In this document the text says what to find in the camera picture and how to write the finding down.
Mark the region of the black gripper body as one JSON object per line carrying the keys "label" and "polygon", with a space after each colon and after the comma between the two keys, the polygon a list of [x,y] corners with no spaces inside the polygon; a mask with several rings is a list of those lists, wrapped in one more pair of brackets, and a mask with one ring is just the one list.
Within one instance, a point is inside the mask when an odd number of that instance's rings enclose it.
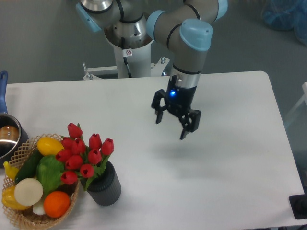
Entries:
{"label": "black gripper body", "polygon": [[183,88],[176,86],[177,75],[170,77],[168,82],[165,103],[167,110],[176,117],[182,117],[190,111],[190,106],[196,91],[196,86]]}

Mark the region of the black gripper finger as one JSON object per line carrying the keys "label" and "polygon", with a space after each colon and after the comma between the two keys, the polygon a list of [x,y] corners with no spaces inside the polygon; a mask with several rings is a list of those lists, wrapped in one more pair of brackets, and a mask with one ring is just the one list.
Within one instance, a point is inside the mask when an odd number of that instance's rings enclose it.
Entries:
{"label": "black gripper finger", "polygon": [[153,97],[153,101],[151,104],[151,108],[153,108],[155,110],[155,114],[156,114],[156,124],[159,124],[162,121],[162,117],[163,117],[163,112],[167,109],[167,106],[161,106],[160,102],[162,99],[165,98],[165,91],[163,89],[160,89],[158,91],[155,92],[154,97]]}
{"label": "black gripper finger", "polygon": [[179,117],[179,121],[182,124],[182,132],[180,140],[183,140],[188,133],[192,133],[198,129],[201,118],[200,110],[189,110],[185,115]]}

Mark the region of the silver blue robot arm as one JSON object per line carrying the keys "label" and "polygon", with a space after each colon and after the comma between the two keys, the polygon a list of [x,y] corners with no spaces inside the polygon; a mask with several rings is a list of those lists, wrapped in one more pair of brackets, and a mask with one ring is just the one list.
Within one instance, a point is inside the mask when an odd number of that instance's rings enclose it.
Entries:
{"label": "silver blue robot arm", "polygon": [[201,112],[191,103],[213,35],[212,23],[225,15],[225,0],[186,0],[172,12],[145,16],[141,0],[80,0],[76,11],[93,32],[103,31],[113,46],[119,78],[151,74],[151,43],[174,54],[166,90],[158,90],[152,108],[162,120],[168,111],[182,124],[181,138],[199,127]]}

